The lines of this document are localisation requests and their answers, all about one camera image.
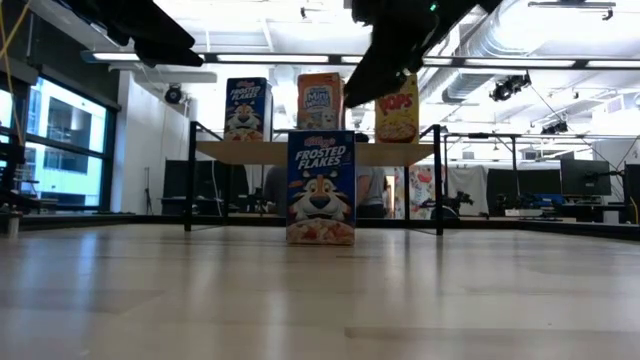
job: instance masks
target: frosted flakes box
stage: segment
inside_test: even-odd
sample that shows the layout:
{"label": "frosted flakes box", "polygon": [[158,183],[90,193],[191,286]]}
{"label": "frosted flakes box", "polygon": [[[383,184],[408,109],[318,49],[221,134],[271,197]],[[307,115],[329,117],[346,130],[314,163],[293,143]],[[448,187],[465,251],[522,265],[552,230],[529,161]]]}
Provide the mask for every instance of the frosted flakes box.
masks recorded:
{"label": "frosted flakes box", "polygon": [[272,109],[267,79],[228,79],[224,139],[270,141]]}
{"label": "frosted flakes box", "polygon": [[342,88],[339,73],[298,76],[298,129],[342,129]]}
{"label": "frosted flakes box", "polygon": [[376,142],[414,143],[419,140],[418,77],[409,76],[400,91],[376,100]]}
{"label": "frosted flakes box", "polygon": [[353,131],[289,134],[287,241],[353,245],[355,143]]}

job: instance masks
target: spotlight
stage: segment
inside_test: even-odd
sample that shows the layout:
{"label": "spotlight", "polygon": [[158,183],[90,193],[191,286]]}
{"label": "spotlight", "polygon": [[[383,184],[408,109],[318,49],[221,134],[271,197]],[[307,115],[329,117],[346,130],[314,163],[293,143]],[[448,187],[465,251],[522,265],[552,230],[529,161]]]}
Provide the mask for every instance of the spotlight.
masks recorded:
{"label": "spotlight", "polygon": [[542,132],[540,133],[541,135],[556,135],[556,134],[562,134],[562,133],[566,133],[567,131],[569,131],[569,126],[567,125],[566,121],[557,121],[554,123],[551,123],[549,125],[546,125],[542,128]]}
{"label": "spotlight", "polygon": [[507,101],[511,96],[519,93],[522,89],[531,85],[529,73],[526,75],[513,75],[506,80],[497,82],[496,88],[489,94],[493,101]]}
{"label": "spotlight", "polygon": [[169,85],[169,90],[164,94],[164,99],[169,104],[179,104],[182,100],[182,90],[180,90],[180,84],[171,84]]}

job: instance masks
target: wooden shelf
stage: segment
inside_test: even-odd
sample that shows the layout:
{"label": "wooden shelf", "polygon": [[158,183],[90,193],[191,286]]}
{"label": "wooden shelf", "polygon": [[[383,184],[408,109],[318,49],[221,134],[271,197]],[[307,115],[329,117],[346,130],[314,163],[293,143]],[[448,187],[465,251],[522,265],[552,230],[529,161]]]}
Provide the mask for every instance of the wooden shelf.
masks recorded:
{"label": "wooden shelf", "polygon": [[[285,142],[198,141],[201,153],[232,165],[287,165]],[[356,164],[410,166],[433,154],[427,144],[356,144]]]}

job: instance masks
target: mini-wheats cereal box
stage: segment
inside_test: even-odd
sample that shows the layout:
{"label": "mini-wheats cereal box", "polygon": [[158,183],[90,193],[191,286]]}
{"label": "mini-wheats cereal box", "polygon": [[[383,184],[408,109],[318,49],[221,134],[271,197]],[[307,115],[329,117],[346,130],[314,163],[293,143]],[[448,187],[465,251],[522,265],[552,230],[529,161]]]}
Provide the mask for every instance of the mini-wheats cereal box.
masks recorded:
{"label": "mini-wheats cereal box", "polygon": [[400,91],[376,100],[376,142],[418,143],[420,136],[418,77],[413,74]]}
{"label": "mini-wheats cereal box", "polygon": [[339,73],[298,76],[298,129],[342,129],[342,87]]}
{"label": "mini-wheats cereal box", "polygon": [[353,245],[353,131],[296,131],[288,145],[287,241]]}
{"label": "mini-wheats cereal box", "polygon": [[224,139],[270,141],[272,111],[267,79],[228,79]]}

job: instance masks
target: wooden floor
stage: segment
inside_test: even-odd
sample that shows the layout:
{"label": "wooden floor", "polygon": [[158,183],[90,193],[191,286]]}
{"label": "wooden floor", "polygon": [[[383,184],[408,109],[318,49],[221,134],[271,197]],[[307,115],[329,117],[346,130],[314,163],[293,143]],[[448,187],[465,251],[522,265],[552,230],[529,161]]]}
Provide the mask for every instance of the wooden floor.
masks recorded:
{"label": "wooden floor", "polygon": [[0,240],[0,359],[616,360],[640,246],[511,231],[131,225]]}

